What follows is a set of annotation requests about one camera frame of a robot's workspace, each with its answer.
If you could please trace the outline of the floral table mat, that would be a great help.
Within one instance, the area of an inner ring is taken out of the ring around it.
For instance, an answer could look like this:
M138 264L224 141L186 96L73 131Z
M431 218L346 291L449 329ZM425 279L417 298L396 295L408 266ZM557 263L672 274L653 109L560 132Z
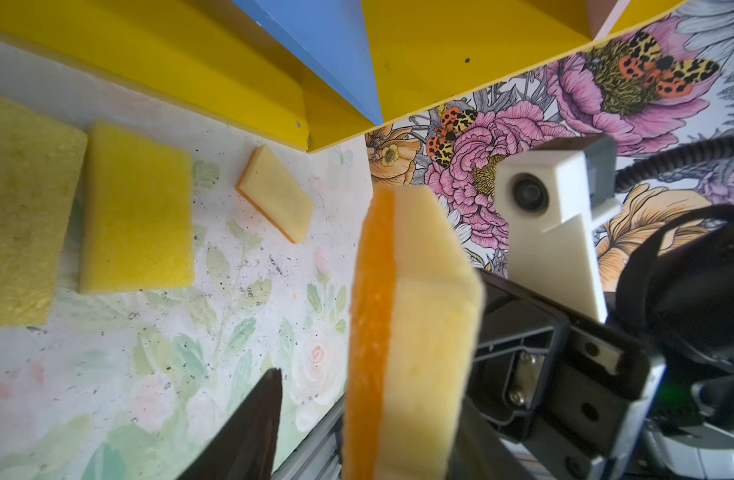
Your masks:
M188 151L196 266L188 289L80 294L74 204L48 321L0 328L0 479L174 479L272 367L284 374L283 461L343 392L372 195L364 141L273 145L315 203L295 245L234 188L261 137L2 42L0 94Z

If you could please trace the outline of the orange-yellow sponge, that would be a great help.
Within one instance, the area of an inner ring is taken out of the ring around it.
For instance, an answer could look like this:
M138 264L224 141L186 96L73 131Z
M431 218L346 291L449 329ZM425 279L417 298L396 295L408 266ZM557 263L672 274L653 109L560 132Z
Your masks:
M345 478L446 475L484 299L432 191L377 186L351 296Z
M235 190L290 243L306 241L314 201L267 145L253 150Z

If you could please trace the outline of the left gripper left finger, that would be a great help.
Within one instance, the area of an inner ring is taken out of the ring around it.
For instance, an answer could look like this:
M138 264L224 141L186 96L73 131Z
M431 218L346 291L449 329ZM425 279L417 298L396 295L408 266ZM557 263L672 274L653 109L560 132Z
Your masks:
M269 479L273 473L282 393L282 372L277 368L267 370L179 479Z

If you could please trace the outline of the yellow shelf with coloured boards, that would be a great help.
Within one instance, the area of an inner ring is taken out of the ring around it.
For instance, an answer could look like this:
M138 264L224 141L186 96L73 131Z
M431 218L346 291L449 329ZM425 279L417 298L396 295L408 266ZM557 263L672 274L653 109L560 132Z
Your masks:
M673 1L0 1L0 40L315 152Z

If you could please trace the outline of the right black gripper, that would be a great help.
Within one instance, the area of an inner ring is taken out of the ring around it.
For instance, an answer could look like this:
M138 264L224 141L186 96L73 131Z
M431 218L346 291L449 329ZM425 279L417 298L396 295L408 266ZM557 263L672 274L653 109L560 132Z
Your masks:
M482 273L465 397L533 479L734 479L734 206L668 222L597 322Z

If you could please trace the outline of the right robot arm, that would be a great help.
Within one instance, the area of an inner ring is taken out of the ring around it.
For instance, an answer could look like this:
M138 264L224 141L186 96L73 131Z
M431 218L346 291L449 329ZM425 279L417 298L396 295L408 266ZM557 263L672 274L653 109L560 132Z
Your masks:
M734 479L734 206L632 254L605 322L484 274L452 479Z

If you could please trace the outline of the aluminium front rail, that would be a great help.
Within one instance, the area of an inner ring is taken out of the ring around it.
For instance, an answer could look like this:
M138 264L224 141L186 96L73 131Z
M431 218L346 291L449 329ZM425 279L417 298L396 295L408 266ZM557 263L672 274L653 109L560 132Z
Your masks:
M273 473L273 480L342 478L345 396L342 396Z

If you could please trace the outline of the pale yellow textured sponge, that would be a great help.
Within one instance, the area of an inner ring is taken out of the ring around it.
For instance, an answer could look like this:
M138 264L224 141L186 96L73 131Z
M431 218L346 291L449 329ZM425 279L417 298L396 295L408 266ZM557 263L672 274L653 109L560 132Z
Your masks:
M0 96L0 327L46 322L88 144Z

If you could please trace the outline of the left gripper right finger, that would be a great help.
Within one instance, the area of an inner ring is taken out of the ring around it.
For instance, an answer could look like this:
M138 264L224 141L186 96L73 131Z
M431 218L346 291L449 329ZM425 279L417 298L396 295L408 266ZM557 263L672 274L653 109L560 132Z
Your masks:
M533 475L500 441L472 400L465 397L447 478L532 480Z

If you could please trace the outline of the bright yellow small sponge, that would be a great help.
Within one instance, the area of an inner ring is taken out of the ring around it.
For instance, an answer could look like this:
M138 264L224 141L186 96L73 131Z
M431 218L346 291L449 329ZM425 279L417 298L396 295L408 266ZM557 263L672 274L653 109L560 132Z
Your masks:
M80 292L178 289L194 280L190 154L110 122L94 124Z

